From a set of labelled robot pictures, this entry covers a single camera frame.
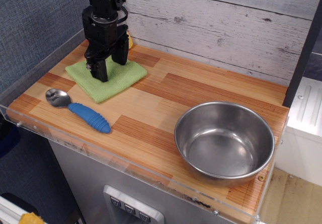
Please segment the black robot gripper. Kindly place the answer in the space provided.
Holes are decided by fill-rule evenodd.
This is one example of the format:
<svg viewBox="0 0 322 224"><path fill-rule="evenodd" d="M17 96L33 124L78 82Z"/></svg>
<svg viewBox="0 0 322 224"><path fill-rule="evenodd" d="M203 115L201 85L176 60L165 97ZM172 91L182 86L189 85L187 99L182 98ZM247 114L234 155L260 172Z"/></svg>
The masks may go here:
<svg viewBox="0 0 322 224"><path fill-rule="evenodd" d="M125 65L127 62L129 50L127 25L118 26L117 17L113 17L111 21L96 17L91 6L83 10L82 20L85 38L89 42L85 52L87 69L92 77L107 82L105 59L111 56L112 60L120 65Z"/></svg>

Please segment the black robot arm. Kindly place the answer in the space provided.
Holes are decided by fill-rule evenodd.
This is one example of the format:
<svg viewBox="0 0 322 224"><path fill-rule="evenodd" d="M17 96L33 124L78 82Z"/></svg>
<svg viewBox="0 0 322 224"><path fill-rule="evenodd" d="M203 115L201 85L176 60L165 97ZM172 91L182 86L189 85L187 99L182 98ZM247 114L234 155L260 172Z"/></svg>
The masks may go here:
<svg viewBox="0 0 322 224"><path fill-rule="evenodd" d="M87 69L92 77L108 81L106 59L120 65L127 62L129 50L128 26L123 24L128 11L123 7L126 0L89 0L90 6L82 13L85 38L89 46L85 52Z"/></svg>

